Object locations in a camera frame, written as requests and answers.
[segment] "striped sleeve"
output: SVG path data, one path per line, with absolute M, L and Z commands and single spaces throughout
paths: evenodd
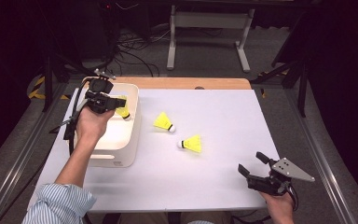
M 82 223 L 82 217 L 96 202 L 91 193 L 76 185 L 47 184 L 36 193 L 22 223 Z

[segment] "yellow shuttlecock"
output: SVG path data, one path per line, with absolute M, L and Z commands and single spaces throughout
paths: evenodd
M 173 133 L 176 130 L 175 126 L 173 126 L 170 119 L 164 112 L 161 112 L 161 114 L 158 115 L 154 122 L 154 126 L 168 130 L 170 133 Z
M 118 96 L 118 98 L 127 101 L 127 96 L 125 95 L 120 95 Z M 126 105 L 124 107 L 116 108 L 116 113 L 118 113 L 126 121 L 131 120 L 131 114 L 129 111 L 128 102 L 126 102 Z
M 201 138 L 200 135 L 194 135 L 186 140 L 178 142 L 179 148 L 187 148 L 195 152 L 201 152 Z

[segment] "white table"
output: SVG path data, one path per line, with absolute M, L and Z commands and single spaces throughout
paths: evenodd
M 251 90 L 140 89 L 142 125 L 138 151 L 128 168 L 89 167 L 84 188 L 98 198 L 91 212 L 239 210 L 265 207 L 247 188 L 238 164 L 252 175 L 269 167 L 255 157 L 261 151 L 278 159 L 269 129 Z M 168 133 L 153 126 L 165 111 L 176 126 Z M 69 157 L 60 129 L 37 187 L 55 180 Z M 176 142 L 200 134 L 202 152 Z

